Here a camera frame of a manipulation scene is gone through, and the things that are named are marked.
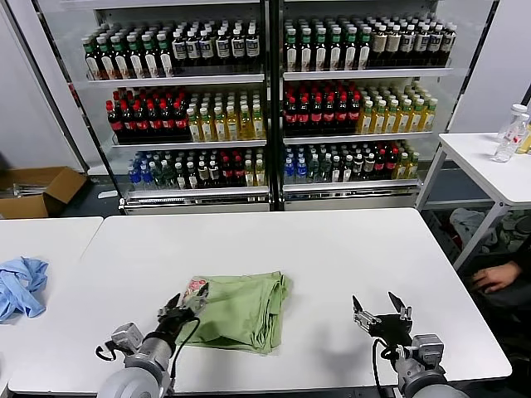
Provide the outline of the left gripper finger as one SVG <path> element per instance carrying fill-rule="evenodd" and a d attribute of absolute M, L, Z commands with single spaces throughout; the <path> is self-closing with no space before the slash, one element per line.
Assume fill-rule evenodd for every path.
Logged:
<path fill-rule="evenodd" d="M 178 307 L 180 294 L 173 296 L 167 303 L 158 310 L 158 318 L 164 318 Z"/>
<path fill-rule="evenodd" d="M 202 286 L 199 290 L 192 292 L 188 298 L 188 307 L 192 311 L 202 311 L 207 304 L 208 292 L 208 286 Z"/>

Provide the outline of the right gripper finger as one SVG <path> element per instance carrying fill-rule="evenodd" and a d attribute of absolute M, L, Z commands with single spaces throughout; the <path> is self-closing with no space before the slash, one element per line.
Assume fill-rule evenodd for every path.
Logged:
<path fill-rule="evenodd" d="M 388 296 L 392 302 L 393 307 L 397 311 L 399 320 L 404 325 L 406 330 L 412 329 L 412 306 L 405 305 L 404 302 L 392 292 L 388 292 Z"/>
<path fill-rule="evenodd" d="M 365 332 L 370 332 L 381 322 L 381 320 L 370 312 L 365 311 L 355 295 L 352 296 L 352 301 L 354 322 Z"/>

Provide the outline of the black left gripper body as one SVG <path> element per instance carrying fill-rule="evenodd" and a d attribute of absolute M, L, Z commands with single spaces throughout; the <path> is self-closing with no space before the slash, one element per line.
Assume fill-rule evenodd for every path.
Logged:
<path fill-rule="evenodd" d="M 186 323 L 193 321 L 196 314 L 190 308 L 176 307 L 158 317 L 159 332 L 180 332 Z"/>

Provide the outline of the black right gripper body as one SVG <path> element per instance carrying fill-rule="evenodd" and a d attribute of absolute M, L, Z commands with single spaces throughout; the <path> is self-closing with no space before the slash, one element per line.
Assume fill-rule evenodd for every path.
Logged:
<path fill-rule="evenodd" d="M 377 315 L 376 319 L 371 325 L 372 337 L 380 337 L 388 346 L 411 346 L 411 319 L 401 319 L 399 314 Z"/>

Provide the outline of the bare person hand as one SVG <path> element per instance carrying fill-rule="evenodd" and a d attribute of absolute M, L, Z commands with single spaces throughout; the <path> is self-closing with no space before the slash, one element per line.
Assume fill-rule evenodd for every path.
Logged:
<path fill-rule="evenodd" d="M 479 270 L 472 276 L 473 288 L 484 293 L 493 293 L 510 286 L 522 269 L 513 261 Z"/>

